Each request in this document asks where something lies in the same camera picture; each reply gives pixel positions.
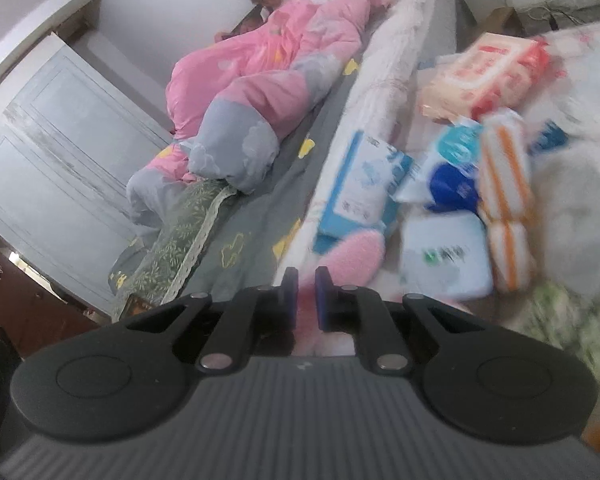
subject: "mattress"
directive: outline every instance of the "mattress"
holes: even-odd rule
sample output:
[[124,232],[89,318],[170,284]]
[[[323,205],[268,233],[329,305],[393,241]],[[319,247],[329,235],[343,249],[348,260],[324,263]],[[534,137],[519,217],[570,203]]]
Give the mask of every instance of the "mattress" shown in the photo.
[[274,284],[280,283],[287,267],[301,274],[314,271],[318,224],[355,132],[362,129],[376,139],[399,143],[394,134],[412,115],[417,69],[437,56],[455,52],[456,0],[394,0],[363,55],[314,196],[278,266]]

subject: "cabinet door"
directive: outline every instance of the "cabinet door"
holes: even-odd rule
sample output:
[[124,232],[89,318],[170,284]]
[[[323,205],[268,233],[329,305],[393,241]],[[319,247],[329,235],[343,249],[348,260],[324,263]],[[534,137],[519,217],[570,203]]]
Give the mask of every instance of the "cabinet door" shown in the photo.
[[125,186],[169,134],[57,36],[0,85],[0,236],[108,313],[107,275],[133,239]]

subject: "silver rivet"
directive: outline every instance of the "silver rivet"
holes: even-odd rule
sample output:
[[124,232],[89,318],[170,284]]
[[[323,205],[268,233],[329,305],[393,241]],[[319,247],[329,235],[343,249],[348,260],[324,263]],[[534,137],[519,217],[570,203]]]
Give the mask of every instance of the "silver rivet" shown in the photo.
[[409,364],[409,360],[400,354],[384,354],[376,361],[382,370],[402,370]]
[[224,370],[233,362],[227,354],[207,354],[200,359],[200,364],[207,370]]

